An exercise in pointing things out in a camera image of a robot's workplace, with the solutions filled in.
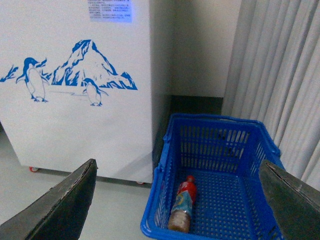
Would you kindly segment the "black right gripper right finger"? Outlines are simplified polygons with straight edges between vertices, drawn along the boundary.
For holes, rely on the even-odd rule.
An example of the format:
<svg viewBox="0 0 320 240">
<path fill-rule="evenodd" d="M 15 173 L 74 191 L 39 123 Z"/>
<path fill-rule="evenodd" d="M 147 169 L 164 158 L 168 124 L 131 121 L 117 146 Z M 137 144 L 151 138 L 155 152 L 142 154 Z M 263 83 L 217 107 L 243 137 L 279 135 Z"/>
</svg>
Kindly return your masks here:
<svg viewBox="0 0 320 240">
<path fill-rule="evenodd" d="M 263 194 L 286 240 L 320 238 L 320 192 L 269 160 L 259 167 Z"/>
</svg>

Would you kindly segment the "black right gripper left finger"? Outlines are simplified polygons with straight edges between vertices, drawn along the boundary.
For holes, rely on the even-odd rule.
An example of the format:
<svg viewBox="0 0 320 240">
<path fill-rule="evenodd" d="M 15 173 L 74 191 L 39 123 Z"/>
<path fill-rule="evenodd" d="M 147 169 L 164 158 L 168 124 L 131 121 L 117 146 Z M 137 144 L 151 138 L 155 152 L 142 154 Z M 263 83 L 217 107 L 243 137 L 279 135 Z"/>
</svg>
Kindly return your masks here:
<svg viewBox="0 0 320 240">
<path fill-rule="evenodd" d="M 97 162 L 89 159 L 0 226 L 2 240 L 77 240 L 94 196 Z"/>
</svg>

